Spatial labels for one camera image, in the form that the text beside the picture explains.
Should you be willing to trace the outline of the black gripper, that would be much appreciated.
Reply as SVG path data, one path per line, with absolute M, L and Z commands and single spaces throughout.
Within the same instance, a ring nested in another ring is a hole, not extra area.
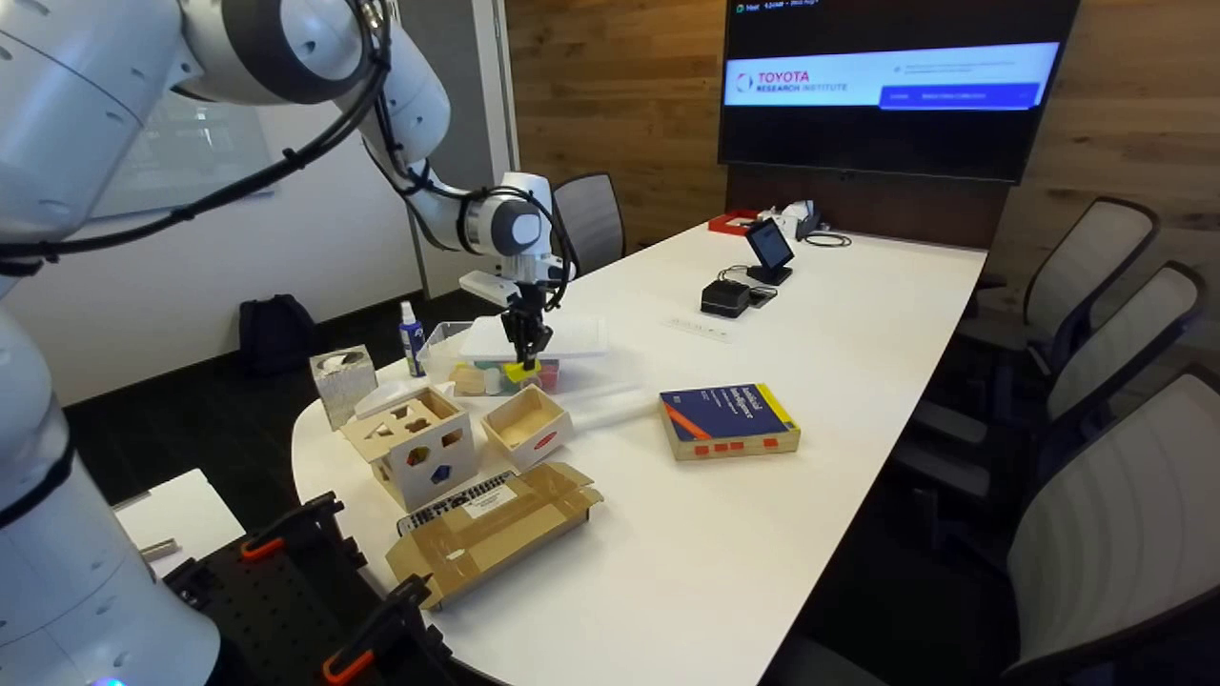
M 515 347 L 515 359 L 523 368 L 533 368 L 539 354 L 548 347 L 552 328 L 546 324 L 546 289 L 540 288 L 523 288 L 507 312 L 504 312 L 504 333 L 507 345 Z

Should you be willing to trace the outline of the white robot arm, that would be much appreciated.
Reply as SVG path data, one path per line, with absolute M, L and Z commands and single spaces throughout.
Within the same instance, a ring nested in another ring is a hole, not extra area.
M 169 100 L 322 107 L 336 117 L 272 166 L 103 227 L 100 204 Z M 91 253 L 158 246 L 359 140 L 463 289 L 539 359 L 571 280 L 548 185 L 434 171 L 450 97 L 394 0 L 0 0 L 0 271 L 7 289 Z M 0 315 L 0 686 L 206 686 L 224 629 L 140 559 L 96 490 L 33 337 Z

